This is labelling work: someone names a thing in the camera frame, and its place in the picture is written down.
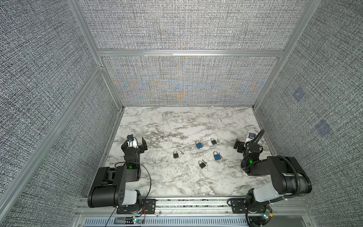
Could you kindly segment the blue padlock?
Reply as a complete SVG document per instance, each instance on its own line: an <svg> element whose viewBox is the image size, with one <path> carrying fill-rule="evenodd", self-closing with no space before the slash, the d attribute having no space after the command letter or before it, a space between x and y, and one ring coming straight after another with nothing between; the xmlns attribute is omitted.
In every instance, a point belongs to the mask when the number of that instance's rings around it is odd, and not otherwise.
<svg viewBox="0 0 363 227"><path fill-rule="evenodd" d="M215 160L215 161L219 161L219 160L221 160L221 159L222 159L221 154L220 154L219 152L217 152L217 151L214 151L214 152L213 152L213 157L214 157L214 160Z"/></svg>
<svg viewBox="0 0 363 227"><path fill-rule="evenodd" d="M203 148L203 144L201 143L201 141L196 141L195 145L196 145L197 149Z"/></svg>

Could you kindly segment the small black padlock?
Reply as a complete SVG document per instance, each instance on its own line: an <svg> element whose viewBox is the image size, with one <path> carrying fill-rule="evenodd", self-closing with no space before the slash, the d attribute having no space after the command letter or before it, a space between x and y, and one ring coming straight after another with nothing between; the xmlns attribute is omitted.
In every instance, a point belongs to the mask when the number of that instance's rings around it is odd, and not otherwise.
<svg viewBox="0 0 363 227"><path fill-rule="evenodd" d="M178 152L177 152L177 151L174 151L174 152L173 152L173 158L174 158L174 159L179 158L179 154L178 154Z"/></svg>
<svg viewBox="0 0 363 227"><path fill-rule="evenodd" d="M208 166L207 162L205 162L204 160L199 160L198 161L198 165L201 169L205 168Z"/></svg>
<svg viewBox="0 0 363 227"><path fill-rule="evenodd" d="M211 141L211 144L212 145L216 145L217 144L217 141L214 138L211 138L210 141Z"/></svg>

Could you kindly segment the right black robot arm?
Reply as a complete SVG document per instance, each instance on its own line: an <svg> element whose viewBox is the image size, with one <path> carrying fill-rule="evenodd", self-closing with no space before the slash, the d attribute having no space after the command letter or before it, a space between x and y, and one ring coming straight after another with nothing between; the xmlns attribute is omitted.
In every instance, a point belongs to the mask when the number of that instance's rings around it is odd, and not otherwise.
<svg viewBox="0 0 363 227"><path fill-rule="evenodd" d="M284 200L312 191L312 183L296 158L268 156L260 159L263 147L257 143L257 139L246 142L237 139L233 148L243 154L241 169L248 176L271 178L270 183L248 191L245 201L247 205Z"/></svg>

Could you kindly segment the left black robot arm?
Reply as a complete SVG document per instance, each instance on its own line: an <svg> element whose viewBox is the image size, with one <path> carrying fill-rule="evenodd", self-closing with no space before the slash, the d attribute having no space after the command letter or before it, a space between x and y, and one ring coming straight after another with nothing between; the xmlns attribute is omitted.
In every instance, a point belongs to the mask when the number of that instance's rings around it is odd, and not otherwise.
<svg viewBox="0 0 363 227"><path fill-rule="evenodd" d="M138 190L127 190L126 184L137 182L141 177L140 155L147 150L147 142L141 144L133 135L128 135L121 146L124 161L118 167L100 167L97 170L88 194L88 206L142 208L142 197Z"/></svg>

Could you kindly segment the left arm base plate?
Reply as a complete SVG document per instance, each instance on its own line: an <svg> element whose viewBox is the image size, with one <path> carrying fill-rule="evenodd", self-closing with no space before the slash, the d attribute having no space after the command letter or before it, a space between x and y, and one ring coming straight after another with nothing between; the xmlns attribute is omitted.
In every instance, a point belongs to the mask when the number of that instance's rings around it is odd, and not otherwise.
<svg viewBox="0 0 363 227"><path fill-rule="evenodd" d="M117 208L116 213L134 216L141 215L142 213L155 214L156 202L156 199L141 199L133 205L125 205Z"/></svg>

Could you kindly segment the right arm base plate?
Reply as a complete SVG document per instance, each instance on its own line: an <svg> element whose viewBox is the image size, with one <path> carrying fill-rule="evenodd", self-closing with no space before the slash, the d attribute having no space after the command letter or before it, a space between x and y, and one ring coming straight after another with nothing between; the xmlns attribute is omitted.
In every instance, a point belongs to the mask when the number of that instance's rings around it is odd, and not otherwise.
<svg viewBox="0 0 363 227"><path fill-rule="evenodd" d="M245 198L230 198L227 200L227 205L231 207L233 214L244 214L247 210ZM259 205L249 209L249 213L263 214L270 209L267 205Z"/></svg>

